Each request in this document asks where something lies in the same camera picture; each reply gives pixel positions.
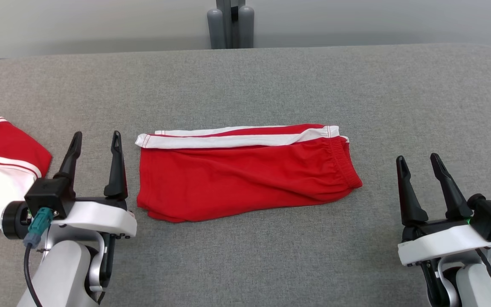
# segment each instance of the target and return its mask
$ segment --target teal connector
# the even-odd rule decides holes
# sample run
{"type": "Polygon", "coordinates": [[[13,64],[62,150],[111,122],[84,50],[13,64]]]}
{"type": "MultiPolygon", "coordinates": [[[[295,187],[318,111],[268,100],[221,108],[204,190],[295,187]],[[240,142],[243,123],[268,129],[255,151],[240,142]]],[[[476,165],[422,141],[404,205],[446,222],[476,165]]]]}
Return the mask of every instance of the teal connector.
{"type": "Polygon", "coordinates": [[[43,232],[50,226],[53,219],[54,216],[50,208],[39,208],[39,211],[37,211],[37,214],[33,218],[33,222],[28,227],[28,234],[24,237],[24,246],[27,247],[28,244],[31,244],[32,248],[36,249],[39,242],[41,242],[43,232]]]}

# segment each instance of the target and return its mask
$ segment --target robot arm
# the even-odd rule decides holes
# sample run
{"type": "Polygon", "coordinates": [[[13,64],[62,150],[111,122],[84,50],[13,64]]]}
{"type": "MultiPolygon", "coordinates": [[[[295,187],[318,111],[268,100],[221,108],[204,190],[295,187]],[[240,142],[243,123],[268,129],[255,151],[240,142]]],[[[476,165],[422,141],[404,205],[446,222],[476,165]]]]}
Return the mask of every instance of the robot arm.
{"type": "Polygon", "coordinates": [[[25,239],[29,248],[36,248],[33,245],[39,241],[44,245],[43,259],[20,307],[98,306],[111,278],[116,240],[136,235],[137,222],[125,201],[128,189],[120,133],[113,134],[113,161],[105,197],[75,195],[73,182],[81,140],[82,134],[76,132],[60,171],[52,179],[37,179],[26,201],[10,203],[2,214],[1,229],[8,239],[25,239]],[[38,212],[45,211],[53,216],[49,216],[49,227],[43,229],[42,237],[37,237],[35,219],[41,218],[38,212]]]}
{"type": "Polygon", "coordinates": [[[403,241],[399,258],[422,268],[433,307],[491,306],[491,200],[480,194],[465,200],[440,157],[431,154],[446,202],[446,219],[428,221],[403,156],[397,158],[403,241]]]}

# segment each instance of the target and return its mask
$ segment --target gray fabric surface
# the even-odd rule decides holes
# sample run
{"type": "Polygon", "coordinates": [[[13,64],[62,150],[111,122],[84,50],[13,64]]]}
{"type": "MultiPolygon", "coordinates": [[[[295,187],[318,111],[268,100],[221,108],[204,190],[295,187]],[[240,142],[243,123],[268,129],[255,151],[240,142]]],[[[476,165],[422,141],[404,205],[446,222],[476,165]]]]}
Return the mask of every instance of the gray fabric surface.
{"type": "MultiPolygon", "coordinates": [[[[491,48],[397,45],[66,55],[0,61],[0,116],[53,153],[84,134],[75,189],[100,195],[120,130],[129,205],[139,133],[239,125],[336,124],[364,186],[322,206],[171,224],[135,208],[117,242],[104,306],[428,306],[420,268],[401,266],[395,158],[419,201],[444,217],[429,162],[463,194],[491,198],[491,48]]],[[[23,291],[24,248],[0,234],[0,307],[23,291]]]]}

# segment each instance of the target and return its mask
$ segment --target folded red shorts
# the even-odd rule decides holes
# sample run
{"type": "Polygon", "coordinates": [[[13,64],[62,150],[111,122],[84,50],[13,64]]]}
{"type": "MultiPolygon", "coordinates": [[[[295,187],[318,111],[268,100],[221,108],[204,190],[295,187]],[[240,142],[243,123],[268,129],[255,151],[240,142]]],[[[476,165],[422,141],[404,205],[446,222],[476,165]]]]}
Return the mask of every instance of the folded red shorts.
{"type": "Polygon", "coordinates": [[[169,222],[333,202],[362,186],[338,126],[140,134],[138,207],[169,222]]]}

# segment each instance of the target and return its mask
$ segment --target white wall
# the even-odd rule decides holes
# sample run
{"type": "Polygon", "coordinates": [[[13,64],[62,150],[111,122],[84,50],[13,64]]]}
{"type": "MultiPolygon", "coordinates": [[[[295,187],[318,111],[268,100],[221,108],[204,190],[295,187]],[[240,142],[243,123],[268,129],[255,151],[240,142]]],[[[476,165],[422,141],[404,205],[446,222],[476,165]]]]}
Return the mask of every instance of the white wall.
{"type": "MultiPolygon", "coordinates": [[[[491,45],[491,0],[246,0],[257,47],[491,45]]],[[[0,0],[0,58],[208,49],[215,0],[0,0]]]]}

